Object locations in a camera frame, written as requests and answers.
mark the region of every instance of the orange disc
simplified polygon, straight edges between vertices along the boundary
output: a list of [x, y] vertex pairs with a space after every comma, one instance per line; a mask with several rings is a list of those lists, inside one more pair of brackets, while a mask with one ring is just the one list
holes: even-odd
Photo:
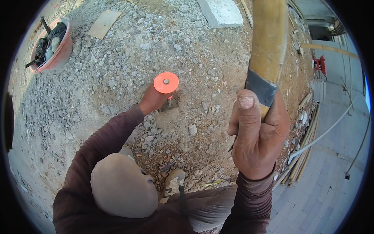
[[169, 94], [177, 89], [179, 79], [171, 72], [164, 72], [156, 76], [153, 81], [153, 85], [160, 93]]

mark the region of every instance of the worker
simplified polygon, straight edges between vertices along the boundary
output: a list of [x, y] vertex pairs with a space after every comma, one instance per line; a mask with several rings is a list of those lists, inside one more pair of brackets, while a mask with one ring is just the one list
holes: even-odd
[[266, 233], [273, 172], [290, 126], [281, 93], [276, 92], [262, 123], [256, 94], [237, 93], [227, 131], [237, 135], [232, 149], [239, 169], [236, 185], [184, 194], [185, 174], [177, 169], [159, 199], [153, 178], [123, 145], [170, 95], [151, 84], [139, 104], [113, 117], [80, 147], [53, 203], [58, 234], [189, 234], [223, 223], [221, 233]]

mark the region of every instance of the hand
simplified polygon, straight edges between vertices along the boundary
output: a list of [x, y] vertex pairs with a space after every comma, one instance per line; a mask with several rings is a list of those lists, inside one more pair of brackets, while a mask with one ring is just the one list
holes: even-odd
[[144, 116], [151, 113], [152, 111], [158, 110], [164, 104], [164, 102], [170, 98], [170, 94], [163, 94], [154, 88], [153, 83], [151, 83], [146, 90], [143, 99], [138, 104], [138, 107], [143, 112]]
[[235, 166], [248, 179], [267, 177], [282, 151], [289, 128], [279, 89], [262, 123], [257, 95], [247, 89], [239, 91], [227, 131], [230, 136], [237, 135], [232, 150]]

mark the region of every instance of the sneaker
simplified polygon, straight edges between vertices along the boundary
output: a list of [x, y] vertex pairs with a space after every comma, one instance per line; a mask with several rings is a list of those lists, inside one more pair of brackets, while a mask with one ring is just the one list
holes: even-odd
[[132, 153], [130, 147], [128, 147], [127, 145], [123, 145], [121, 151], [118, 152], [118, 153], [128, 156], [129, 158], [131, 158], [135, 162], [134, 154]]
[[181, 169], [176, 169], [165, 180], [164, 191], [161, 193], [160, 203], [165, 204], [169, 197], [175, 193], [179, 193], [179, 186], [183, 185], [186, 175]]

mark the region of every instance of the red chair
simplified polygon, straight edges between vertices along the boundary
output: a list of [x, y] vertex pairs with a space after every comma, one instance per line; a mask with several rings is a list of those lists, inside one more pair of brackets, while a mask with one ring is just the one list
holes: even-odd
[[322, 74], [326, 77], [326, 80], [327, 80], [325, 56], [322, 55], [319, 59], [314, 58], [313, 60], [314, 60], [314, 64], [317, 65], [317, 67], [314, 68], [314, 70], [321, 71]]

